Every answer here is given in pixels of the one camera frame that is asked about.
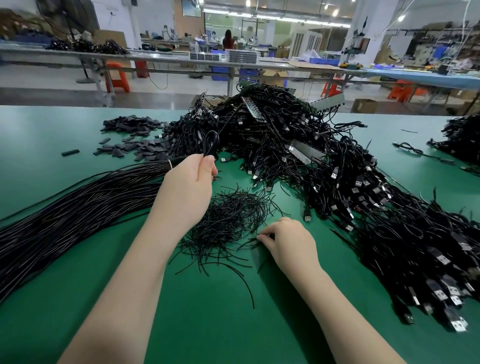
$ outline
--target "green table surface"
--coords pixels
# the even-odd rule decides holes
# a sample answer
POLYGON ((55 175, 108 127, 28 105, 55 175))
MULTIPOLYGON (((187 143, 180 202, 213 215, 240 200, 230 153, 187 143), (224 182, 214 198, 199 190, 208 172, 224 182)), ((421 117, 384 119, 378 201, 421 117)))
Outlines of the green table surface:
MULTIPOLYGON (((92 152, 106 135, 102 121, 120 115, 177 120, 183 110, 94 109, 0 106, 0 216, 43 199, 89 175, 114 170, 133 161, 92 152), (62 157, 61 152, 80 149, 62 157)), ((442 140, 446 117, 337 114, 335 122, 361 120, 368 128, 353 131, 358 142, 378 158, 379 167, 408 190, 438 201, 447 211, 480 212, 480 179, 459 167, 441 164, 394 148, 409 142, 438 156, 425 145, 442 140), (407 133, 400 129, 416 131, 407 133)), ((108 133, 112 142, 121 136, 108 133)), ((221 186, 248 188, 249 176, 240 162, 218 164, 221 186)), ((303 203, 274 186, 283 211, 301 219, 303 203)), ((267 222, 280 217, 276 214, 267 222)), ((115 271, 144 218, 105 229, 73 247, 40 276, 0 306, 0 362, 55 363, 115 271)), ((412 308, 416 325, 405 326, 394 314, 378 279, 317 216, 303 223, 317 242, 318 257, 335 284, 408 363, 478 362, 480 303, 467 299, 461 311, 468 333, 446 331, 432 317, 412 308)), ((254 268, 242 268, 255 300, 234 272, 211 265, 210 276, 179 255, 167 267, 146 354, 146 363, 333 363, 324 336, 308 307, 264 248, 243 251, 254 268)))

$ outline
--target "floor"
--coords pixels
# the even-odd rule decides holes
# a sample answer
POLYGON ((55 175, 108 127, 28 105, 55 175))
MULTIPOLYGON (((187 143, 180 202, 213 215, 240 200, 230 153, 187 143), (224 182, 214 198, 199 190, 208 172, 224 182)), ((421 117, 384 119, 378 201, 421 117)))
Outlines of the floor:
MULTIPOLYGON (((84 78, 81 69, 49 69, 35 66, 4 65, 0 67, 0 105, 43 105, 98 107, 95 84, 78 84, 84 78)), ((225 95, 226 81, 213 81, 210 76, 191 79, 183 74, 152 73, 149 78, 129 79, 130 93, 116 91, 112 107, 136 109, 188 109, 197 95, 225 95)), ((295 88, 295 96, 312 102, 320 99, 324 84, 288 81, 295 88)), ((356 98, 379 102, 377 113, 423 114, 428 97, 415 96, 411 103, 387 100, 390 90, 377 85, 351 85, 345 90, 345 105, 339 112, 350 112, 356 98)), ((449 98, 436 100, 427 115, 447 115, 446 107, 458 107, 464 100, 449 98)))

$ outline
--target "woman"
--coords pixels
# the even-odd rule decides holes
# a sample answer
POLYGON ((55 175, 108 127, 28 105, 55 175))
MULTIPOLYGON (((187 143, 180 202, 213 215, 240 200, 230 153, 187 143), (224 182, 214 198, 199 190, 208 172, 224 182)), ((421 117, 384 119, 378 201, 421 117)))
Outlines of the woman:
POLYGON ((230 29, 227 29, 222 42, 223 49, 233 49, 233 43, 235 43, 235 41, 232 38, 232 32, 230 32, 230 29))
MULTIPOLYGON (((168 259, 207 210, 217 172, 213 156, 195 154, 167 173, 145 224, 58 364, 144 362, 168 259)), ((281 218, 257 239, 312 310, 338 364, 405 364, 322 270, 315 240, 300 222, 281 218)))

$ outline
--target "person's right hand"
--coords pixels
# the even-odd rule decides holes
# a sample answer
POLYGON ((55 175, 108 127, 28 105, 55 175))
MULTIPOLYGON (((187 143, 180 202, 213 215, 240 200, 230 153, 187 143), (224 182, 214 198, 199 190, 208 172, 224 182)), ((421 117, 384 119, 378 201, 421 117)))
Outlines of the person's right hand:
POLYGON ((263 229, 257 239, 294 285, 321 271, 315 240, 299 221, 281 218, 263 229))

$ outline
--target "stack of metal sheets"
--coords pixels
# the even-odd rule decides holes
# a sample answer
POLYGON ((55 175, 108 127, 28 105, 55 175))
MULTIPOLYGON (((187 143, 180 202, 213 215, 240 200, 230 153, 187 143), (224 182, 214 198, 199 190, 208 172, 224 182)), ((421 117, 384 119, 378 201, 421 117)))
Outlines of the stack of metal sheets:
POLYGON ((200 61, 219 61, 220 55, 205 52, 190 52, 190 59, 200 61))
POLYGON ((254 50, 227 49, 227 62, 257 63, 258 56, 254 50))

